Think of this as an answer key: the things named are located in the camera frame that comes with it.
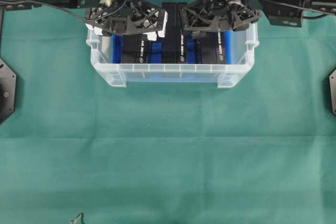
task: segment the green tablecloth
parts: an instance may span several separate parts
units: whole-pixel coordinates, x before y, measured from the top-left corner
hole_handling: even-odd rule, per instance
[[[6,13],[0,56],[18,75],[0,126],[1,223],[336,221],[336,19],[259,22],[233,89],[95,73],[86,28],[48,7]]]

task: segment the black cable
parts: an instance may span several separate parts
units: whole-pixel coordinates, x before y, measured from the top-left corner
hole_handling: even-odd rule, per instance
[[[327,14],[321,14],[319,16],[313,16],[313,17],[308,17],[308,16],[303,16],[303,19],[308,19],[308,20],[316,20],[316,19],[320,19],[320,18],[324,18],[327,17]]]
[[[295,9],[299,9],[299,10],[305,10],[307,12],[313,12],[313,13],[320,13],[320,14],[335,16],[335,13],[327,13],[327,12],[323,12],[321,10],[314,10],[314,9],[310,9],[310,8],[304,8],[304,7],[301,7],[301,6],[298,6],[298,5],[291,5],[291,4],[287,4],[287,3],[283,3],[283,2],[278,2],[278,1],[273,1],[273,0],[259,0],[259,1],[264,1],[264,2],[271,3],[271,4],[275,4],[275,5],[287,6],[287,7],[291,7],[291,8],[295,8]]]

